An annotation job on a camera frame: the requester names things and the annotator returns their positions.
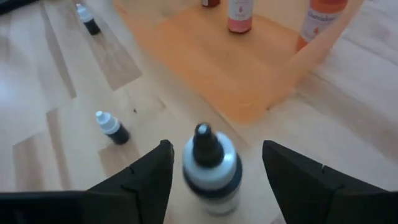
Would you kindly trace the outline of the orange translucent plastic bin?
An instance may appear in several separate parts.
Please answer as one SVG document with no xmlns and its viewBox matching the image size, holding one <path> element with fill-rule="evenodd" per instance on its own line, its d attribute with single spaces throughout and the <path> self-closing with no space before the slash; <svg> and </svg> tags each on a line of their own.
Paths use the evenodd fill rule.
<svg viewBox="0 0 398 224">
<path fill-rule="evenodd" d="M 228 0 L 113 0 L 137 44 L 237 123 L 258 120 L 328 54 L 364 0 L 297 50 L 309 0 L 254 0 L 252 29 L 227 28 Z"/>
</svg>

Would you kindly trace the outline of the large pink food colouring bottle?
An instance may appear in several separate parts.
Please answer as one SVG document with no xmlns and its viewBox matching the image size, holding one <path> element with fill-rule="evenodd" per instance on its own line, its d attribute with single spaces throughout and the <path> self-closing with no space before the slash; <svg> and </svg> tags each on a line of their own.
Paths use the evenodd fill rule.
<svg viewBox="0 0 398 224">
<path fill-rule="evenodd" d="M 252 10 L 254 0 L 228 0 L 229 31 L 242 34 L 252 28 Z"/>
</svg>

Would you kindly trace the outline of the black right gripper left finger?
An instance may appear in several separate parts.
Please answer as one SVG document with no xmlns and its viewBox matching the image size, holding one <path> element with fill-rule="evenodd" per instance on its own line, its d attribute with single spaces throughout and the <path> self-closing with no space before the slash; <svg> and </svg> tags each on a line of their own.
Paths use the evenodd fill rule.
<svg viewBox="0 0 398 224">
<path fill-rule="evenodd" d="M 168 140 L 88 190 L 0 193 L 0 224 L 163 224 L 174 171 Z"/>
</svg>

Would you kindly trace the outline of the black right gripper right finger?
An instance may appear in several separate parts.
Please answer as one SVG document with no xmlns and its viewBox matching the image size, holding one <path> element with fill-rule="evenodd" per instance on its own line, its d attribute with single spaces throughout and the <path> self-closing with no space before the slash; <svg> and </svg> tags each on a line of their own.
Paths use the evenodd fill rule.
<svg viewBox="0 0 398 224">
<path fill-rule="evenodd" d="M 398 224 L 398 191 L 381 189 L 270 140 L 263 143 L 262 160 L 286 224 Z"/>
</svg>

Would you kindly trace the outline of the large black Chefmaster bottle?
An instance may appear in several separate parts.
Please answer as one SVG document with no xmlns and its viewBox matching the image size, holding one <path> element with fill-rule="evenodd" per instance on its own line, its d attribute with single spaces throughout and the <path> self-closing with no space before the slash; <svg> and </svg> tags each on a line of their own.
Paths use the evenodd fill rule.
<svg viewBox="0 0 398 224">
<path fill-rule="evenodd" d="M 210 124 L 199 123 L 182 153 L 183 178 L 212 215 L 226 215 L 239 204 L 243 163 L 232 140 Z"/>
</svg>

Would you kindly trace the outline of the small green dropper bottle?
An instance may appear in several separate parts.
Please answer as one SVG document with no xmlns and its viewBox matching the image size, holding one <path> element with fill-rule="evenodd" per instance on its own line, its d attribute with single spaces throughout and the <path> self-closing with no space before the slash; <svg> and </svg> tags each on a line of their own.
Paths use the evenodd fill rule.
<svg viewBox="0 0 398 224">
<path fill-rule="evenodd" d="M 86 29 L 91 35 L 96 35 L 101 32 L 101 29 L 98 27 L 95 19 L 91 13 L 91 11 L 82 4 L 76 4 L 76 11 L 78 17 L 85 25 Z"/>
</svg>

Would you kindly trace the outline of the small black dropper bottle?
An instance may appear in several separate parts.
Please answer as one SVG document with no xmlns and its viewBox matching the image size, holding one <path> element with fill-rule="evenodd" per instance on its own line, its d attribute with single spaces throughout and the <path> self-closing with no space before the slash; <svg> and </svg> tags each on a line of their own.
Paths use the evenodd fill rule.
<svg viewBox="0 0 398 224">
<path fill-rule="evenodd" d="M 107 135 L 113 143 L 123 145 L 130 139 L 129 131 L 124 125 L 109 112 L 97 111 L 96 122 L 100 130 Z"/>
</svg>

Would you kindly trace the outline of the large orange food colouring bottle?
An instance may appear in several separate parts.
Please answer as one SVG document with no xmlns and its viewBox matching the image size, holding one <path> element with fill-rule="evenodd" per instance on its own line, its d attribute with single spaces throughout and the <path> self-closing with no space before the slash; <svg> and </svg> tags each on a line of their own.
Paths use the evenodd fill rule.
<svg viewBox="0 0 398 224">
<path fill-rule="evenodd" d="M 332 25 L 345 9 L 348 0 L 309 0 L 296 51 L 301 50 L 319 33 Z"/>
</svg>

